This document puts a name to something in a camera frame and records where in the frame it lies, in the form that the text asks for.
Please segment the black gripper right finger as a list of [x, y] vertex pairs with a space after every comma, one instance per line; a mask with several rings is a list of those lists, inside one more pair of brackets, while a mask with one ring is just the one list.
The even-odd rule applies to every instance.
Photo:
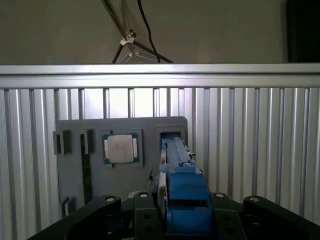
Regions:
[[262, 197], [247, 196], [236, 202], [213, 193], [214, 240], [318, 240], [320, 226]]

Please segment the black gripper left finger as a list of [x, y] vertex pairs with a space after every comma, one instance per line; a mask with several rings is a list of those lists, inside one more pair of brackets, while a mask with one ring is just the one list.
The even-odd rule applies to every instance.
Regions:
[[94, 198], [31, 237], [33, 240], [162, 240], [154, 199], [147, 192], [122, 201], [115, 195]]

